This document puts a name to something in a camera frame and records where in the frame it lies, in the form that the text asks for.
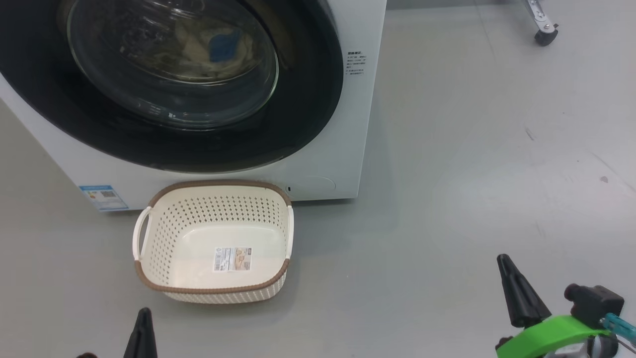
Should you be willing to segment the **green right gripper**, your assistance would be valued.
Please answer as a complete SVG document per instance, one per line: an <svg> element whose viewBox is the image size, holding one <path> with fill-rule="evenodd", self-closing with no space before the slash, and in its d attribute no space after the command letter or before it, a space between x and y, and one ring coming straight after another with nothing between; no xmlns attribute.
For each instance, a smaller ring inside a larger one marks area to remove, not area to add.
<svg viewBox="0 0 636 358"><path fill-rule="evenodd" d="M590 336L610 335L570 315L552 316L509 255L498 255L497 265L511 325L525 329L495 350L498 358L538 358Z"/></svg>

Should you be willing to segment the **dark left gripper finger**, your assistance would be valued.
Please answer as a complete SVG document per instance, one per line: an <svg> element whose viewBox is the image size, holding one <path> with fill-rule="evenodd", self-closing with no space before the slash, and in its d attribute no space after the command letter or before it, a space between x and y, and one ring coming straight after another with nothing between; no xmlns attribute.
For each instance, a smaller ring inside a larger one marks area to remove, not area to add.
<svg viewBox="0 0 636 358"><path fill-rule="evenodd" d="M137 313L124 358L157 358L157 344L153 328L152 311L145 307Z"/></svg>

